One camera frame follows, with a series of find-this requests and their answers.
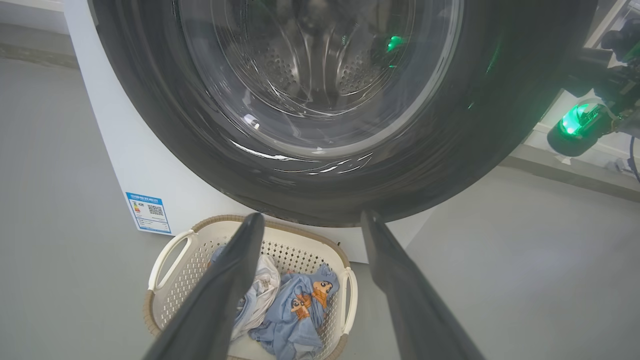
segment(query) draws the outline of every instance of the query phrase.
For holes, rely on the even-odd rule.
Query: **washing machine door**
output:
[[[104,0],[100,39],[151,130],[274,217],[355,226],[452,197],[560,89],[596,1]]]

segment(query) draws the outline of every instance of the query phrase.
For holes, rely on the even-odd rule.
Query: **qr code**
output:
[[[164,216],[162,214],[162,208],[160,206],[149,205],[148,208],[149,208],[149,212],[151,213],[151,215]]]

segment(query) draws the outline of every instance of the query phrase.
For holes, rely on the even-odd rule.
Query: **white garment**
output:
[[[280,289],[280,273],[271,255],[260,255],[255,277],[247,291],[244,309],[231,331],[231,340],[235,340],[256,328],[264,321],[264,316],[278,295]]]

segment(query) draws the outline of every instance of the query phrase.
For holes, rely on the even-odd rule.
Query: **cartoon character print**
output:
[[[328,281],[314,282],[314,293],[311,296],[318,300],[323,309],[326,309],[326,296],[332,288],[333,284]]]
[[[309,310],[307,310],[305,303],[300,301],[299,299],[291,300],[291,312],[296,313],[296,315],[298,316],[298,320],[302,320],[310,316]]]

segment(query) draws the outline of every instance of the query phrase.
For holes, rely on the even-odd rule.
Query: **black cable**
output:
[[[634,175],[636,175],[636,179],[638,179],[638,183],[640,183],[640,175],[638,175],[638,167],[636,166],[636,158],[634,157],[634,142],[636,142],[636,138],[631,136],[631,144],[629,145],[629,167],[633,170]]]

